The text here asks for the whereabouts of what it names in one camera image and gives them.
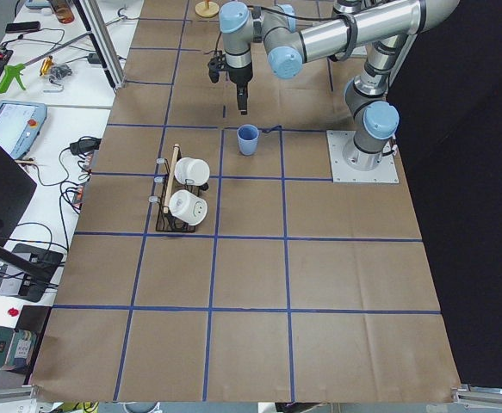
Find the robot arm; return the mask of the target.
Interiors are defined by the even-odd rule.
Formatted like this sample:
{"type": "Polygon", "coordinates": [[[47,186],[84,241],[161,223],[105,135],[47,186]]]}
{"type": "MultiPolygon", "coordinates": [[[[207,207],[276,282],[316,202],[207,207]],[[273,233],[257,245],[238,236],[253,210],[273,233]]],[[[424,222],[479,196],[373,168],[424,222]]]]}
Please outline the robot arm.
{"type": "Polygon", "coordinates": [[[352,169],[370,171],[387,155],[385,145],[400,123],[385,94],[407,41],[446,20],[457,5],[430,0],[336,1],[331,16],[298,29],[300,18],[290,5],[265,8],[230,1],[220,7],[219,38],[224,48],[209,60],[208,75],[216,83],[221,72],[227,73],[236,86],[238,110],[246,114],[253,77],[251,44],[263,44],[272,72],[284,80],[296,77],[306,63],[343,62],[356,48],[366,47],[363,71],[344,90],[356,132],[344,146],[343,157],[352,169]]]}

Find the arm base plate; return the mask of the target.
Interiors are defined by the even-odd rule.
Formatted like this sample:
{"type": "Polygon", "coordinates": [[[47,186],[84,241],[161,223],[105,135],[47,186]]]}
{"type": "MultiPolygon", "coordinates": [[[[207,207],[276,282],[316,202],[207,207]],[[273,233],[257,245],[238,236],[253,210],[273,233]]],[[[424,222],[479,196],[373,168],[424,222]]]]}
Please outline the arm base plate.
{"type": "Polygon", "coordinates": [[[327,146],[334,183],[398,184],[400,182],[389,142],[381,152],[368,154],[354,142],[355,131],[328,130],[327,146]]]}

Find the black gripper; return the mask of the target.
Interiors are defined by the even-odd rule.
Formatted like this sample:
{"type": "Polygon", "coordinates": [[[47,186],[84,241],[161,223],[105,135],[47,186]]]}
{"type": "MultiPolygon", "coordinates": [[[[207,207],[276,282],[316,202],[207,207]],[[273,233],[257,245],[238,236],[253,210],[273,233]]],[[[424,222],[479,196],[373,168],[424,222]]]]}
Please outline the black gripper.
{"type": "Polygon", "coordinates": [[[251,81],[251,64],[245,67],[227,66],[229,79],[236,84],[238,111],[248,114],[248,83],[251,81]]]}

